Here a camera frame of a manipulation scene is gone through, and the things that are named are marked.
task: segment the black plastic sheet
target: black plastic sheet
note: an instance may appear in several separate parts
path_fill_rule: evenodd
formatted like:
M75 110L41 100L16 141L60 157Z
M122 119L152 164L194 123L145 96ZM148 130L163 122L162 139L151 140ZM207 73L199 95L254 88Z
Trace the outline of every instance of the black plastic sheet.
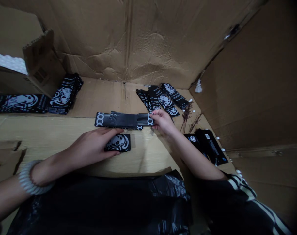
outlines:
M7 235L189 234L190 196L177 171L155 177L77 173L24 202Z

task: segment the wooden surface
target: wooden surface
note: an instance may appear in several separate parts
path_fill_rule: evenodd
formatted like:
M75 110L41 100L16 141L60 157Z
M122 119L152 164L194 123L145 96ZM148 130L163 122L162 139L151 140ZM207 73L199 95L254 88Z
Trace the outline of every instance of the wooden surface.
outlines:
M96 112L118 111L124 113L147 113L145 105L137 96L136 89L147 90L139 84L110 82L83 78L84 85L77 95L74 108L67 115L55 114L0 114L0 140L22 140L27 152L20 168L34 159L45 159L71 145L82 133L93 130ZM188 90L178 90L187 100L192 98ZM198 105L193 105L195 112L188 120L189 130L195 117L201 112ZM174 118L178 129L183 118ZM206 118L202 116L197 128L211 130ZM177 169L176 153L171 151L166 141L157 136L151 128L142 131L126 130L131 134L132 149L118 157L89 166L81 171L105 177L140 176L160 174L160 172ZM220 169L231 173L232 164L224 164Z

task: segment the black sticker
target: black sticker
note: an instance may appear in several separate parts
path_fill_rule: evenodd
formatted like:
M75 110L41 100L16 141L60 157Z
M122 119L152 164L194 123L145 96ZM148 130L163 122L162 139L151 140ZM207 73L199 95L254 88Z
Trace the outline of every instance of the black sticker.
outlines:
M131 150L130 135L115 135L105 146L104 151L128 152Z

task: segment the white foam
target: white foam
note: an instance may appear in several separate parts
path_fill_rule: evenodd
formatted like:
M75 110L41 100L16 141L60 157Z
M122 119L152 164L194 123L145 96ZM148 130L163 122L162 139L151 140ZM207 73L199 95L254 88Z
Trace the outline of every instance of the white foam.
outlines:
M25 61L22 58L13 58L10 55L0 54L0 66L28 75Z

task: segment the black package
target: black package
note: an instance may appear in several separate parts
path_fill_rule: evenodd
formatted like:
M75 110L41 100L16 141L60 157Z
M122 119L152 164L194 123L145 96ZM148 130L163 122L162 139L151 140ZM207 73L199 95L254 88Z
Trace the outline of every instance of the black package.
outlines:
M139 98L142 100L142 102L145 105L145 107L147 108L148 112L151 113L152 105L151 105L151 101L149 100L148 92L144 91L144 90L136 90L136 93L139 96Z
M204 148L201 146L195 134L185 134L185 137L209 160Z
M131 150L129 134L115 135L105 146L104 151L128 152Z
M154 91L157 86L150 86L148 88L148 96L152 106L152 112L157 109L161 109L161 104L159 103L158 97Z
M195 136L200 142L202 150L207 154L214 165L219 166L228 162L210 130L197 129Z
M46 113L45 95L0 95L0 113Z
M19 208L7 235L190 234L190 195L175 170L102 178L71 173Z
M66 74L60 88L47 106L47 111L54 114L67 114L83 85L79 74Z
M150 86L148 90L149 95L151 96L151 94L154 94L159 103L172 118L180 115L178 110L175 108L175 104L158 88L158 86Z
M118 125L116 125L115 119L117 119L117 115L116 115L115 118L111 117L112 113L108 114L108 113L97 112L94 126L96 126L96 127L122 128L122 129L130 129L130 130L142 130L143 129L143 126L138 125L137 123L135 125L133 125L133 126L132 125L128 125L128 126L118 126Z
M161 90L182 110L188 106L189 102L169 83L162 83Z

